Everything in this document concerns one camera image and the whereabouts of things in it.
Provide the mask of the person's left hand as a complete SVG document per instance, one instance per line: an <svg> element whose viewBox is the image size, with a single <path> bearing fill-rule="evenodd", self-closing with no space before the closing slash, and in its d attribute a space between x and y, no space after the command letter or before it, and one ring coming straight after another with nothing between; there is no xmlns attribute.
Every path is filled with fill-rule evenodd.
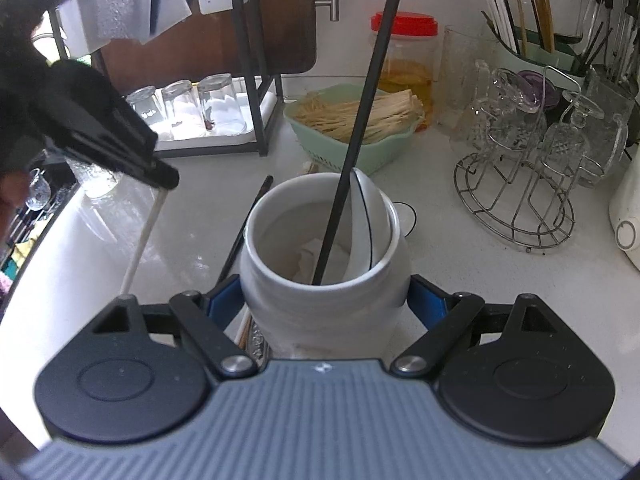
<svg viewBox="0 0 640 480"><path fill-rule="evenodd" d="M6 241L16 212L29 196L30 177L24 171L4 174L0 181L0 240Z"/></svg>

